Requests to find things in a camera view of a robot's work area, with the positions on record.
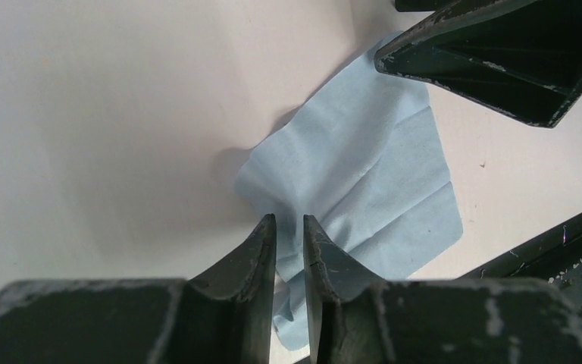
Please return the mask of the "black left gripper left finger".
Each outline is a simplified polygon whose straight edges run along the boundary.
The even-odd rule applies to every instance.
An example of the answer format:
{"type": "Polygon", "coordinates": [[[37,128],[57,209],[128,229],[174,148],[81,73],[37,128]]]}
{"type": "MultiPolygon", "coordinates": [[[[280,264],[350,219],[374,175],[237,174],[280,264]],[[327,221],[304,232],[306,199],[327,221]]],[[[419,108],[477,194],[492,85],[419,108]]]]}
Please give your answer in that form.
{"type": "Polygon", "coordinates": [[[15,281],[0,363],[266,363],[276,219],[192,279],[15,281]]]}

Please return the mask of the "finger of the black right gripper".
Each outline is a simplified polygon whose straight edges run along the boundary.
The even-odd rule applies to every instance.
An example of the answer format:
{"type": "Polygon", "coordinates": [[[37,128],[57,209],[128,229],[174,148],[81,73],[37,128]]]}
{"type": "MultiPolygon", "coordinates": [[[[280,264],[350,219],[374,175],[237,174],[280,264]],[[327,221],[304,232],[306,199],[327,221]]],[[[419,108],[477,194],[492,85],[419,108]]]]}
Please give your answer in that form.
{"type": "Polygon", "coordinates": [[[532,127],[582,96],[582,1],[397,1],[427,16],[378,49],[382,74],[446,89],[532,127]]]}

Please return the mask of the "light blue cloth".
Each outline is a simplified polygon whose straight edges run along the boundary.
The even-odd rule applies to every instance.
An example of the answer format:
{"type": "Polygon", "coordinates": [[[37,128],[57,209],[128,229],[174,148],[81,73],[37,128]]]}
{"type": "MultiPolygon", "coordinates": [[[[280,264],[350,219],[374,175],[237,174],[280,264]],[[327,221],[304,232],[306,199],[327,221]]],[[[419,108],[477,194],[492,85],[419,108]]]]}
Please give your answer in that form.
{"type": "Polygon", "coordinates": [[[281,344],[309,342],[303,218],[379,276],[399,281],[463,234],[427,87],[382,74],[370,49],[250,153],[235,191],[277,221],[273,309],[281,344]]]}

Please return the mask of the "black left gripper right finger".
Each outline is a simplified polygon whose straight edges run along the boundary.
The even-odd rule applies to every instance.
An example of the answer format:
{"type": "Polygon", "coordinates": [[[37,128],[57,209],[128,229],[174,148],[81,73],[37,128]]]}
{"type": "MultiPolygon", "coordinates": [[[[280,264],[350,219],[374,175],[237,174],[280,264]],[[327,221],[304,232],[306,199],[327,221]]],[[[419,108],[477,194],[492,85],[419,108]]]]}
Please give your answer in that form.
{"type": "Polygon", "coordinates": [[[582,363],[572,303],[537,278],[388,281],[303,218],[313,363],[582,363]]]}

